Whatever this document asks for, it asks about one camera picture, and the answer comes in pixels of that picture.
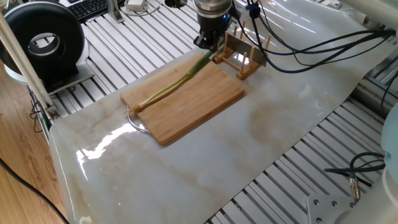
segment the wire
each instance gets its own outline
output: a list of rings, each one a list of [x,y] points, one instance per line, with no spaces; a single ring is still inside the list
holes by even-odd
[[[157,11],[160,8],[160,6],[162,5],[162,3],[160,3],[158,1],[159,5],[154,10],[152,10],[151,12],[144,13],[144,12],[146,12],[148,10],[148,4],[146,2],[145,2],[145,6],[144,6],[144,8],[142,10],[133,9],[131,6],[128,5],[128,2],[129,2],[128,0],[126,0],[124,2],[125,8],[122,8],[121,11],[124,14],[129,15],[129,16],[147,16],[147,15],[152,14],[155,11]]]
[[[252,23],[253,23],[254,31],[255,31],[255,33],[256,33],[257,42],[260,43],[261,40],[260,40],[260,37],[259,37],[259,34],[258,34],[257,25],[256,25],[256,22],[255,22],[255,19],[253,19],[253,18],[252,18]],[[351,49],[352,47],[354,47],[355,45],[360,44],[360,43],[365,42],[365,41],[368,41],[368,40],[372,40],[372,39],[374,39],[374,38],[376,38],[376,37],[378,37],[378,34],[371,34],[371,35],[368,35],[368,36],[366,36],[366,37],[363,37],[362,39],[359,39],[359,40],[357,40],[357,41],[355,41],[355,42],[350,43],[348,46],[344,47],[343,49],[341,49],[341,50],[338,51],[337,53],[335,53],[335,54],[333,54],[333,55],[327,57],[326,59],[323,59],[322,61],[320,61],[320,62],[318,62],[318,63],[316,63],[316,64],[314,64],[314,65],[311,65],[311,66],[309,66],[309,67],[307,67],[307,68],[303,68],[303,69],[300,69],[300,70],[284,70],[284,69],[279,68],[278,66],[276,66],[275,64],[273,64],[273,63],[271,62],[271,60],[269,60],[269,58],[268,58],[268,56],[266,55],[266,53],[265,53],[264,49],[262,48],[261,44],[259,45],[259,48],[260,48],[260,51],[261,51],[261,53],[263,54],[263,57],[265,58],[265,60],[266,60],[274,69],[276,69],[276,70],[278,70],[278,71],[280,71],[280,72],[283,72],[283,73],[300,73],[300,72],[306,72],[306,71],[311,70],[311,69],[313,69],[313,68],[316,68],[316,67],[318,67],[318,66],[320,66],[320,65],[323,65],[325,62],[327,62],[327,61],[329,61],[329,60],[331,60],[331,59],[333,59],[333,58],[339,56],[340,54],[342,54],[342,53],[344,53],[345,51],[347,51],[347,50]]]
[[[267,23],[268,23],[267,16],[266,16],[266,13],[265,13],[265,11],[264,11],[264,7],[263,7],[263,6],[262,6],[262,11],[263,11],[264,17],[266,18],[266,21],[267,21]],[[316,44],[316,45],[314,45],[314,46],[307,47],[306,49],[297,50],[297,49],[294,49],[294,48],[292,48],[291,46],[287,45],[277,34],[275,34],[275,32],[273,32],[273,30],[271,29],[271,27],[269,27],[269,23],[268,23],[268,26],[265,25],[265,22],[264,22],[264,20],[262,19],[261,16],[260,16],[259,18],[260,18],[261,22],[263,23],[263,25],[266,27],[266,29],[272,34],[272,36],[274,36],[275,39],[277,39],[282,45],[286,46],[288,49],[290,49],[290,50],[293,51],[292,53],[278,53],[278,52],[273,52],[273,51],[264,49],[266,52],[271,53],[271,54],[275,54],[275,55],[295,55],[295,54],[297,54],[297,53],[302,53],[302,54],[320,54],[320,53],[331,52],[331,51],[334,51],[334,50],[343,49],[344,47],[348,47],[348,46],[349,46],[350,44],[352,44],[352,43],[345,44],[345,45],[341,45],[341,46],[339,46],[339,47],[334,47],[334,48],[332,48],[332,49],[317,50],[317,51],[313,51],[313,52],[309,52],[308,50],[314,49],[314,48],[316,48],[316,47],[320,47],[320,46],[325,45],[325,44],[329,44],[330,42],[334,42],[334,41],[336,41],[336,40],[345,39],[345,38],[347,38],[347,37],[351,37],[351,36],[359,35],[359,34],[369,34],[369,33],[372,33],[372,34],[378,34],[378,35],[380,35],[380,36],[384,36],[384,35],[394,35],[394,34],[395,34],[395,32],[394,32],[393,30],[361,30],[361,31],[353,32],[353,33],[351,33],[351,34],[342,35],[342,36],[340,36],[340,37],[336,37],[336,38],[334,38],[334,39],[330,39],[330,40],[324,41],[324,42],[319,43],[319,44]],[[243,34],[244,34],[256,47],[259,47],[259,44],[256,43],[255,41],[253,41],[252,38],[250,38],[250,37],[247,35],[247,33],[244,31],[244,29],[243,29],[243,27],[242,27],[242,24],[240,23],[240,20],[238,20],[238,24],[239,24],[239,26],[241,27],[241,30],[243,31]]]
[[[357,172],[372,172],[384,169],[386,167],[385,164],[381,164],[374,167],[366,167],[366,168],[342,168],[342,169],[324,169],[325,172],[348,172],[348,173],[357,173]]]
[[[390,89],[392,83],[395,81],[395,79],[396,79],[397,77],[398,77],[398,71],[397,71],[396,74],[394,75],[394,78],[392,78],[391,82],[388,83],[387,88],[386,88],[386,90],[384,91],[383,97],[381,98],[380,106],[381,106],[381,110],[382,110],[383,112],[384,112],[383,104],[384,104],[384,100],[386,99],[386,95],[387,95],[388,89]]]
[[[367,162],[367,163],[365,163],[365,164],[359,166],[358,168],[362,168],[362,167],[367,166],[367,165],[369,165],[369,164],[372,164],[372,163],[374,163],[374,162],[384,162],[384,159],[376,159],[376,160],[373,160],[373,161],[369,161],[369,162]]]
[[[261,43],[261,40],[260,40],[260,37],[259,37],[259,33],[258,33],[258,29],[257,29],[257,25],[256,25],[256,22],[255,22],[255,19],[252,18],[252,23],[253,23],[253,28],[254,28],[254,31],[255,31],[255,34],[256,34],[257,43],[255,43],[255,41],[253,41],[253,40],[247,35],[247,33],[244,31],[244,29],[243,29],[243,27],[242,27],[242,24],[240,23],[240,20],[238,20],[238,23],[239,23],[239,26],[241,27],[241,30],[242,30],[243,34],[244,34],[255,46],[257,46],[257,47],[260,49],[260,51],[261,51],[263,57],[265,58],[265,60],[266,60],[274,69],[276,69],[276,70],[278,70],[278,71],[280,71],[280,72],[284,72],[284,73],[300,73],[300,72],[306,72],[306,71],[311,70],[311,69],[313,69],[313,68],[315,68],[315,67],[317,67],[317,66],[323,65],[325,62],[327,62],[327,61],[329,61],[329,60],[331,60],[331,59],[333,59],[333,58],[339,56],[340,54],[344,53],[345,51],[349,50],[350,48],[354,47],[354,46],[357,45],[357,44],[360,44],[360,43],[362,43],[362,42],[365,42],[365,41],[368,41],[368,40],[372,40],[372,39],[378,38],[378,37],[380,37],[380,36],[382,36],[382,35],[385,34],[385,33],[373,33],[373,34],[371,34],[371,35],[368,35],[368,36],[366,36],[366,37],[363,37],[362,39],[359,39],[359,40],[357,40],[357,41],[355,41],[355,42],[352,42],[352,43],[349,43],[349,44],[345,44],[345,45],[342,45],[342,46],[339,46],[339,47],[335,47],[335,48],[333,48],[333,49],[327,49],[327,50],[318,51],[318,52],[327,52],[327,51],[331,51],[331,50],[341,49],[340,51],[338,51],[337,53],[333,54],[332,56],[329,56],[328,58],[326,58],[326,59],[324,59],[324,60],[322,60],[322,61],[320,61],[320,62],[318,62],[318,63],[316,63],[316,64],[314,64],[314,65],[311,65],[311,66],[309,66],[309,67],[307,67],[307,68],[303,68],[303,69],[300,69],[300,70],[284,70],[284,69],[279,68],[278,66],[276,66],[275,64],[273,64],[273,63],[271,62],[271,60],[269,60],[268,56],[266,55],[266,52],[270,52],[270,51],[265,50],[265,49],[262,47],[261,44],[257,44],[257,43]],[[323,43],[320,43],[320,44],[314,45],[314,46],[312,46],[312,47],[303,49],[303,50],[301,50],[301,51],[305,51],[305,50],[308,50],[308,49],[312,49],[312,48],[318,47],[319,45],[322,45],[322,44],[323,44]],[[292,55],[292,54],[296,54],[296,53],[297,53],[297,52],[292,52],[292,53],[287,53],[287,54],[280,54],[280,53],[277,53],[277,54],[279,54],[279,55]]]
[[[372,185],[369,182],[357,177],[355,175],[355,173],[357,173],[357,172],[372,172],[372,171],[381,170],[381,169],[384,169],[386,165],[383,163],[383,164],[378,165],[378,166],[364,168],[364,166],[369,165],[370,163],[382,162],[383,161],[382,159],[378,159],[378,160],[367,162],[367,163],[361,165],[360,167],[354,168],[355,161],[357,159],[363,157],[363,156],[375,156],[375,157],[384,158],[384,155],[381,154],[381,153],[378,153],[378,152],[362,152],[362,153],[359,153],[359,154],[355,155],[352,158],[352,160],[351,160],[351,162],[349,164],[349,168],[344,168],[344,169],[324,169],[324,171],[325,172],[331,172],[331,173],[334,173],[334,174],[344,175],[344,176],[350,177],[350,178],[358,178],[358,180],[360,182],[366,184],[368,187],[371,187]]]
[[[329,64],[329,63],[333,63],[333,62],[339,62],[339,61],[342,61],[342,60],[347,60],[347,59],[350,59],[350,58],[359,56],[359,55],[361,55],[361,54],[365,54],[366,52],[369,52],[369,51],[375,49],[376,47],[378,47],[379,45],[381,45],[381,44],[382,44],[384,41],[386,41],[386,40],[387,40],[387,39],[384,39],[384,40],[380,41],[380,43],[376,44],[375,46],[373,46],[373,47],[371,47],[371,48],[369,48],[369,49],[367,49],[367,50],[364,50],[364,51],[362,51],[362,52],[360,52],[360,53],[358,53],[358,54],[355,54],[355,55],[352,55],[352,56],[349,56],[349,57],[345,57],[345,58],[341,58],[341,59],[338,59],[338,60],[332,60],[332,61],[329,61],[329,62],[325,62],[324,65]],[[309,65],[309,64],[305,64],[305,63],[300,62],[299,59],[297,58],[297,56],[296,56],[295,54],[294,54],[294,57],[295,57],[296,61],[297,61],[299,64],[304,65],[304,66],[311,66],[311,65]]]
[[[347,172],[335,172],[335,171],[330,171],[330,172],[331,172],[331,173],[334,173],[334,174],[340,174],[340,175],[343,175],[343,176],[345,176],[345,177],[351,177],[351,176],[349,175],[349,173],[347,173]],[[368,181],[366,181],[366,180],[364,180],[364,179],[362,179],[362,178],[360,178],[360,177],[357,177],[357,179],[358,179],[359,182],[363,183],[364,185],[366,185],[366,186],[368,186],[368,187],[372,187],[372,184],[369,183]]]
[[[381,153],[378,153],[378,152],[362,152],[362,153],[359,153],[359,154],[357,154],[357,155],[355,155],[355,156],[353,157],[353,159],[351,160],[351,162],[350,162],[350,164],[349,164],[349,168],[350,168],[350,169],[353,169],[353,168],[354,168],[355,161],[356,161],[357,159],[361,158],[361,157],[364,157],[364,156],[375,156],[375,157],[380,157],[380,158],[382,158],[382,159],[384,158],[384,155],[381,154]]]
[[[52,210],[55,211],[55,213],[61,218],[61,220],[69,224],[68,220],[62,215],[61,211],[44,195],[42,194],[39,190],[37,190],[35,187],[30,185],[30,183],[26,182],[24,179],[22,179],[18,174],[16,174],[1,158],[0,158],[0,166],[3,167],[9,175],[11,175],[13,178],[15,178],[18,182],[20,182],[23,186],[27,187],[29,190],[33,191],[37,196],[39,196],[47,205],[52,208]]]

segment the black cable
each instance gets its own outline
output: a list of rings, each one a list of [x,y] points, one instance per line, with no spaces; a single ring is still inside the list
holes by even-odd
[[[357,155],[355,155],[353,157],[353,159],[351,160],[351,162],[349,164],[349,168],[353,169],[355,161],[357,159],[361,158],[361,157],[364,157],[364,156],[375,156],[375,157],[379,157],[379,158],[382,158],[382,159],[384,158],[384,155],[381,154],[381,153],[378,153],[378,152],[362,152],[362,153],[359,153],[359,154],[357,154]]]
[[[343,175],[343,176],[345,176],[345,177],[351,177],[351,176],[349,175],[349,173],[346,173],[346,172],[335,172],[335,171],[331,171],[331,173],[340,174],[340,175]],[[366,185],[366,186],[368,186],[368,187],[372,187],[372,184],[369,183],[368,181],[366,181],[366,180],[364,180],[364,179],[362,179],[362,178],[359,178],[359,177],[357,177],[357,179],[358,179],[359,182],[363,183],[364,185]]]
[[[373,161],[369,161],[369,162],[367,162],[367,163],[365,163],[365,164],[363,164],[363,165],[361,165],[361,166],[359,166],[357,168],[362,168],[362,167],[367,166],[369,164],[372,164],[374,162],[384,162],[384,159],[376,159],[376,160],[373,160]]]
[[[332,61],[329,61],[329,62],[325,62],[324,65],[329,64],[329,63],[333,63],[333,62],[339,62],[339,61],[342,61],[342,60],[347,60],[347,59],[350,59],[350,58],[359,56],[359,55],[361,55],[361,54],[365,54],[366,52],[369,52],[369,51],[375,49],[376,47],[378,47],[379,45],[381,45],[381,44],[382,44],[384,41],[386,41],[386,40],[387,40],[387,39],[384,39],[384,40],[380,41],[380,43],[376,44],[375,46],[373,46],[373,47],[371,47],[371,48],[369,48],[369,49],[367,49],[367,50],[364,50],[364,51],[362,51],[362,52],[360,52],[360,53],[358,53],[358,54],[355,54],[355,55],[352,55],[352,56],[349,56],[349,57],[345,57],[345,58],[341,58],[341,59],[338,59],[338,60],[332,60]],[[294,54],[293,56],[295,57],[297,63],[299,63],[299,64],[301,64],[301,65],[304,65],[304,66],[311,66],[311,65],[309,65],[309,64],[305,64],[305,63],[300,62],[299,59],[297,58],[297,56],[296,56],[295,54]]]
[[[267,21],[267,23],[268,23],[267,16],[266,16],[266,13],[265,13],[265,11],[264,11],[264,7],[262,6],[262,3],[261,3],[260,1],[258,1],[258,3],[261,5],[262,11],[263,11],[263,13],[264,13],[264,17],[266,18],[266,21]],[[351,43],[348,43],[348,44],[345,44],[345,45],[341,45],[341,46],[339,46],[339,47],[334,47],[334,48],[331,48],[331,49],[317,50],[317,51],[313,51],[313,52],[309,52],[308,50],[314,49],[314,48],[316,48],[316,47],[319,47],[319,46],[322,46],[322,45],[325,45],[325,44],[329,44],[330,42],[334,42],[334,41],[336,41],[336,40],[345,39],[345,38],[347,38],[347,37],[351,37],[351,36],[359,35],[359,34],[369,34],[369,33],[372,33],[372,34],[378,34],[378,35],[380,35],[380,37],[381,37],[381,36],[384,36],[384,35],[394,35],[394,34],[395,34],[395,31],[393,31],[393,30],[361,30],[361,31],[353,32],[353,33],[350,33],[350,34],[342,35],[342,36],[340,36],[340,37],[336,37],[336,38],[334,38],[334,39],[330,39],[330,40],[324,41],[324,42],[319,43],[319,44],[316,44],[316,45],[314,45],[314,46],[307,47],[306,49],[297,50],[297,49],[295,49],[295,48],[289,46],[288,44],[286,44],[275,32],[273,32],[273,30],[272,30],[271,27],[269,26],[269,23],[268,23],[268,26],[265,25],[265,22],[264,22],[264,20],[262,19],[261,16],[260,16],[259,18],[260,18],[261,22],[263,23],[263,25],[266,27],[266,29],[272,34],[272,36],[274,36],[275,39],[277,39],[282,45],[284,45],[284,46],[287,47],[288,49],[294,51],[294,52],[292,52],[292,53],[277,53],[277,52],[272,52],[272,51],[270,51],[270,50],[265,50],[266,52],[269,52],[269,53],[271,53],[271,54],[276,54],[276,55],[295,55],[295,54],[297,54],[297,53],[302,53],[302,54],[320,54],[320,53],[331,52],[331,51],[334,51],[334,50],[343,49],[344,47],[348,47]],[[255,43],[255,42],[246,34],[246,32],[244,31],[244,29],[243,29],[243,27],[242,27],[242,25],[241,25],[241,23],[240,23],[239,20],[238,20],[238,23],[239,23],[239,25],[241,26],[241,29],[242,29],[244,35],[245,35],[255,46],[259,47],[259,44]]]
[[[372,172],[384,169],[386,167],[385,164],[381,164],[374,167],[365,167],[365,168],[342,168],[342,169],[324,169],[325,172],[348,172],[348,173],[357,173],[357,172]]]
[[[256,33],[257,42],[260,43],[261,40],[260,40],[260,36],[259,36],[258,29],[257,29],[257,25],[256,25],[256,22],[255,22],[255,19],[254,19],[254,18],[252,18],[252,23],[253,23],[254,31],[255,31],[255,33]],[[266,55],[266,53],[265,53],[265,51],[264,51],[264,48],[262,48],[261,44],[259,45],[259,48],[260,48],[260,51],[261,51],[263,57],[265,58],[265,60],[266,60],[274,69],[276,69],[276,70],[278,70],[278,71],[280,71],[280,72],[283,72],[283,73],[300,73],[300,72],[306,72],[306,71],[311,70],[311,69],[313,69],[313,68],[316,68],[316,67],[318,67],[318,66],[320,66],[320,65],[323,65],[325,62],[327,62],[327,61],[329,61],[329,60],[331,60],[331,59],[333,59],[333,58],[339,56],[340,54],[342,54],[342,53],[344,53],[345,51],[347,51],[347,50],[351,49],[352,47],[354,47],[355,45],[360,44],[360,43],[365,42],[365,41],[368,41],[368,40],[372,40],[372,39],[374,39],[374,38],[376,38],[376,37],[378,37],[378,36],[379,36],[379,34],[371,34],[371,35],[368,35],[368,36],[366,36],[366,37],[363,37],[362,39],[359,39],[359,40],[357,40],[357,41],[355,41],[355,42],[350,43],[347,47],[344,47],[343,49],[341,49],[341,50],[338,51],[337,53],[334,53],[333,55],[327,57],[326,59],[323,59],[322,61],[320,61],[320,62],[318,62],[318,63],[316,63],[316,64],[314,64],[314,65],[312,65],[312,66],[309,66],[309,67],[307,67],[307,68],[303,68],[303,69],[300,69],[300,70],[284,70],[284,69],[279,68],[278,66],[276,66],[275,64],[273,64],[273,63],[269,60],[269,58],[268,58],[268,56]]]
[[[387,88],[386,88],[386,90],[384,91],[383,97],[381,98],[380,106],[381,106],[381,110],[382,110],[383,112],[384,112],[383,104],[384,104],[384,100],[386,99],[386,95],[387,95],[388,89],[390,89],[392,83],[395,81],[395,79],[396,79],[397,77],[398,77],[398,71],[397,71],[396,74],[394,75],[394,78],[392,78],[391,82],[388,83]]]
[[[257,43],[261,43],[261,40],[260,40],[260,37],[259,37],[259,33],[258,33],[258,29],[257,29],[257,25],[256,25],[256,22],[255,22],[255,19],[252,18],[252,23],[253,23],[253,28],[254,28],[254,31],[255,31],[255,34],[256,34],[257,43],[255,43],[255,42],[247,35],[247,33],[244,31],[244,29],[243,29],[243,27],[242,27],[242,24],[240,23],[239,20],[238,20],[238,23],[239,23],[239,25],[241,26],[241,29],[242,29],[243,34],[244,34],[251,42],[253,42],[257,47],[259,47],[259,49],[260,49],[260,51],[261,51],[263,57],[265,58],[265,60],[266,60],[273,68],[275,68],[276,70],[278,70],[278,71],[280,71],[280,72],[284,72],[284,73],[300,73],[300,72],[306,72],[306,71],[311,70],[311,69],[313,69],[313,68],[315,68],[315,67],[317,67],[317,66],[323,65],[325,62],[327,62],[327,61],[329,61],[329,60],[331,60],[331,59],[333,59],[333,58],[339,56],[340,54],[344,53],[345,51],[349,50],[350,48],[354,47],[354,46],[357,45],[357,44],[360,44],[360,43],[362,43],[362,42],[365,42],[365,41],[368,41],[368,40],[372,40],[372,39],[378,38],[379,36],[382,35],[382,34],[380,34],[380,33],[373,33],[373,34],[368,35],[368,36],[366,36],[366,37],[363,37],[362,39],[359,39],[359,40],[357,40],[357,41],[355,41],[355,42],[352,42],[352,43],[350,43],[350,44],[343,45],[343,48],[342,48],[340,51],[338,51],[337,53],[335,53],[335,54],[333,54],[332,56],[330,56],[330,57],[328,57],[328,58],[322,60],[321,62],[318,62],[318,63],[316,63],[316,64],[314,64],[314,65],[312,65],[312,66],[309,66],[309,67],[307,67],[307,68],[303,68],[303,69],[300,69],[300,70],[284,70],[284,69],[279,68],[279,67],[276,66],[275,64],[273,64],[273,63],[269,60],[268,56],[267,56],[266,53],[265,53],[265,51],[267,51],[267,50],[265,50],[265,49],[261,46],[261,44],[257,44]]]
[[[27,187],[29,190],[33,191],[37,196],[39,196],[47,205],[52,208],[52,210],[55,211],[55,213],[61,218],[61,220],[65,224],[69,224],[68,220],[62,215],[61,211],[44,195],[42,194],[39,190],[37,190],[35,187],[30,185],[30,183],[26,182],[24,179],[18,176],[1,158],[0,158],[0,166],[3,167],[9,175],[11,175],[13,178],[15,178],[18,182],[20,182],[23,186]]]

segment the metal plate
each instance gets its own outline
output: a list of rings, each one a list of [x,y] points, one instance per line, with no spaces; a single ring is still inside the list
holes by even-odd
[[[307,200],[309,224],[334,224],[336,219],[354,207],[351,197],[310,195]]]

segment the bamboo cutting board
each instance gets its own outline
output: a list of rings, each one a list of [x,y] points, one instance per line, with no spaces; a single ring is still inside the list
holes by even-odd
[[[203,56],[196,54],[167,70],[156,73],[121,94],[130,108],[178,80]],[[191,79],[155,99],[139,112],[151,135],[163,145],[220,110],[244,93],[244,88],[214,62],[209,62]]]

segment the connector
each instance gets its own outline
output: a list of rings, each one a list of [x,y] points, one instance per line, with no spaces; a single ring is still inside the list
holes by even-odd
[[[358,178],[349,178],[349,187],[351,188],[351,196],[354,199],[354,202],[358,202],[361,198],[361,191],[359,189]]]

